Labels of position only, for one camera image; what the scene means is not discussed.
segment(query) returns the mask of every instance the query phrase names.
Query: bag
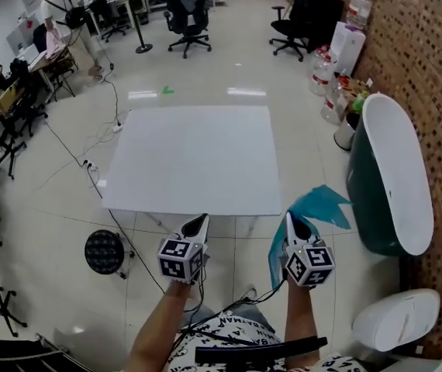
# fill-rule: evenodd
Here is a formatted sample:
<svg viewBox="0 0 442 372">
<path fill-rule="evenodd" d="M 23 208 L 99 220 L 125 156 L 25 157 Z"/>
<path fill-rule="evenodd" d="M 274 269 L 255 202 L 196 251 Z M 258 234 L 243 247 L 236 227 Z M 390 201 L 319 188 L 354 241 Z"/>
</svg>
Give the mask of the bag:
<svg viewBox="0 0 442 372">
<path fill-rule="evenodd" d="M 66 22 L 56 21 L 56 23 L 59 23 L 60 25 L 65 25 L 71 30 L 81 28 L 85 24 L 85 7 L 74 7 L 73 2 L 71 0 L 68 0 L 71 4 L 71 9 L 67 10 L 57 4 L 50 2 L 49 0 L 45 1 L 56 9 L 66 12 L 66 16 L 64 17 Z"/>
</svg>

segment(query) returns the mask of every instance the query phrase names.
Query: white lid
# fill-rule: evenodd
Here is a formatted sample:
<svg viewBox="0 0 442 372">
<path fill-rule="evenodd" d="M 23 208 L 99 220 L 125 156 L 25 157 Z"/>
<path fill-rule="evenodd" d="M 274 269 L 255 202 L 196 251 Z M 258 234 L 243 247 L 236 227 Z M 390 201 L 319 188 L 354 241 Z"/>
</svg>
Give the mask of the white lid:
<svg viewBox="0 0 442 372">
<path fill-rule="evenodd" d="M 410 334 L 414 314 L 414 300 L 408 299 L 393 306 L 379 322 L 375 333 L 375 348 L 389 351 L 401 344 Z"/>
</svg>

